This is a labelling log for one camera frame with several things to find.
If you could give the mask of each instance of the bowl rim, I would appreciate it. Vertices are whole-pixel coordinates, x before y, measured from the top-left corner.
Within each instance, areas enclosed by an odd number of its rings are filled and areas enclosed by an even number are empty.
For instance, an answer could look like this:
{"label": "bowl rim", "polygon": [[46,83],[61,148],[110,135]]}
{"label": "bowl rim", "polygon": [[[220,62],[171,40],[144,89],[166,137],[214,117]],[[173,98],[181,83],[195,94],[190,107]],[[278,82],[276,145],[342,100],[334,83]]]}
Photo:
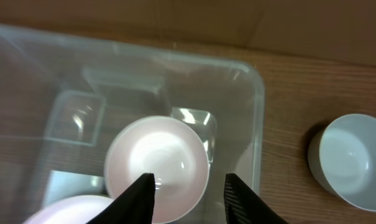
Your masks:
{"label": "bowl rim", "polygon": [[50,204],[45,208],[41,208],[39,211],[35,212],[32,216],[30,216],[27,220],[25,220],[22,224],[37,224],[37,223],[46,223],[49,218],[56,215],[59,211],[70,207],[70,205],[79,205],[84,204],[82,203],[85,200],[90,200],[91,202],[98,202],[98,203],[108,203],[107,206],[113,203],[113,199],[109,198],[105,195],[77,195],[72,197],[63,198],[57,202]]}
{"label": "bowl rim", "polygon": [[352,118],[352,117],[362,117],[362,118],[366,118],[366,119],[371,119],[373,121],[376,121],[376,118],[373,117],[373,116],[370,116],[370,115],[367,115],[367,114],[360,114],[360,113],[352,113],[352,114],[345,114],[343,116],[340,116],[338,118],[336,118],[334,121],[332,121],[330,124],[327,125],[327,127],[323,130],[323,133],[321,135],[321,138],[320,138],[320,142],[319,142],[319,161],[320,161],[320,167],[322,169],[322,173],[324,175],[324,178],[326,178],[327,180],[327,183],[328,185],[330,186],[330,188],[332,188],[332,190],[340,197],[342,198],[344,201],[348,202],[349,204],[357,207],[357,208],[360,208],[362,210],[366,210],[366,211],[370,211],[370,212],[376,212],[376,209],[368,209],[368,208],[364,208],[364,207],[361,207],[359,205],[356,205],[352,202],[350,202],[348,199],[346,199],[343,195],[341,195],[330,183],[327,175],[324,173],[324,169],[323,169],[323,163],[322,163],[322,160],[321,160],[321,148],[322,148],[322,143],[324,142],[324,133],[328,130],[330,130],[331,126],[333,124],[336,124],[337,122],[340,122],[342,119],[347,119],[347,118]]}
{"label": "bowl rim", "polygon": [[[176,122],[177,124],[182,125],[182,126],[188,128],[189,131],[192,132],[194,136],[196,136],[197,140],[199,142],[203,143],[202,140],[199,138],[199,136],[196,134],[196,132],[193,129],[191,129],[188,125],[186,125],[184,122],[182,122],[180,120],[177,120],[177,119],[169,117],[169,116],[147,116],[147,117],[138,119],[138,120],[132,122],[131,124],[128,124],[113,139],[113,142],[110,145],[110,147],[108,149],[108,152],[106,153],[106,158],[105,158],[105,163],[104,163],[104,182],[105,182],[106,191],[108,192],[109,197],[112,198],[112,199],[114,199],[114,195],[113,195],[113,193],[112,193],[112,191],[111,191],[111,189],[109,187],[110,184],[108,182],[108,180],[109,180],[109,178],[108,178],[109,168],[108,167],[109,167],[109,161],[111,159],[110,155],[112,154],[113,150],[115,150],[115,146],[116,146],[116,143],[117,143],[117,141],[118,141],[119,138],[121,138],[126,132],[128,132],[128,130],[130,130],[131,128],[133,128],[135,125],[138,125],[141,122],[147,121],[148,119],[167,119],[167,120]],[[179,216],[178,218],[176,218],[174,220],[169,220],[167,222],[162,222],[162,223],[155,223],[155,222],[152,222],[152,223],[163,224],[163,223],[170,223],[170,222],[177,221],[178,219],[184,217],[186,214],[188,214],[189,212],[191,212],[192,209],[194,209],[197,206],[197,204],[199,203],[199,201],[203,198],[203,195],[204,195],[204,193],[205,193],[205,191],[207,189],[207,185],[208,185],[210,164],[209,164],[209,161],[208,161],[208,155],[207,155],[207,153],[205,153],[206,150],[205,150],[203,144],[201,144],[201,147],[203,148],[203,152],[206,155],[206,159],[207,159],[207,163],[206,163],[206,165],[207,165],[207,172],[206,172],[206,183],[204,185],[204,188],[203,188],[203,191],[202,191],[200,197],[198,197],[196,203],[188,211],[186,211],[183,215]]]}

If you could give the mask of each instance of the white cup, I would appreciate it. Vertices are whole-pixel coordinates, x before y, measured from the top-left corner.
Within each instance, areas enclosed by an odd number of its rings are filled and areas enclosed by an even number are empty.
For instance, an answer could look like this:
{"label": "white cup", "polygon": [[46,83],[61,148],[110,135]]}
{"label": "white cup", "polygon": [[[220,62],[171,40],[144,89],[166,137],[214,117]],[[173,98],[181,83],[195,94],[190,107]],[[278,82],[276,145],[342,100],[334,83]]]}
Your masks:
{"label": "white cup", "polygon": [[334,120],[312,139],[308,162],[327,191],[376,212],[376,118],[348,114]]}

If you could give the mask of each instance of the wooden table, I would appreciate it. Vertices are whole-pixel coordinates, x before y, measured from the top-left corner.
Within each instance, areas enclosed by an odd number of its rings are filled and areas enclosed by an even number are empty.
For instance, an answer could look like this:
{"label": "wooden table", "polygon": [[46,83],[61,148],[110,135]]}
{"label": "wooden table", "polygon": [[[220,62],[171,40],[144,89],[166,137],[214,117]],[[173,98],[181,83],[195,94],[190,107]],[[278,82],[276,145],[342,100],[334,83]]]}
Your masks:
{"label": "wooden table", "polygon": [[333,119],[348,113],[376,116],[376,68],[233,47],[48,29],[250,63],[266,86],[263,200],[290,223],[376,223],[376,213],[354,208],[322,189],[306,162],[309,140]]}

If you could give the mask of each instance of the cardboard box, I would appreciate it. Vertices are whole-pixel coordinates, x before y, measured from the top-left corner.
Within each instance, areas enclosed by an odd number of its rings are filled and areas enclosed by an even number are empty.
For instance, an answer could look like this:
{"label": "cardboard box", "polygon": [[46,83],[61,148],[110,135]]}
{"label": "cardboard box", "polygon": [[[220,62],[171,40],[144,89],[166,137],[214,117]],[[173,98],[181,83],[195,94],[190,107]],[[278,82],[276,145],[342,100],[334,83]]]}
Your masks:
{"label": "cardboard box", "polygon": [[227,44],[376,65],[376,1],[0,0],[0,22]]}

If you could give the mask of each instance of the white ceramic bowl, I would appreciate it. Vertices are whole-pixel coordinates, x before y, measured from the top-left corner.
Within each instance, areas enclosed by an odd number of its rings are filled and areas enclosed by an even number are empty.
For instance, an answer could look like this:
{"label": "white ceramic bowl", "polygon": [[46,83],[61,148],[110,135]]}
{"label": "white ceramic bowl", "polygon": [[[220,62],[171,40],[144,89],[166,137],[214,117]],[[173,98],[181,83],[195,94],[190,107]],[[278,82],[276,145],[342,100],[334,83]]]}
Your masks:
{"label": "white ceramic bowl", "polygon": [[97,195],[70,197],[38,211],[24,224],[85,224],[112,202],[111,198]]}
{"label": "white ceramic bowl", "polygon": [[164,116],[140,119],[113,141],[105,162],[108,194],[117,198],[143,173],[155,175],[152,221],[167,223],[186,215],[207,186],[209,164],[203,143],[186,124]]}
{"label": "white ceramic bowl", "polygon": [[376,118],[349,114],[336,119],[312,139],[308,162],[326,190],[376,212]]}

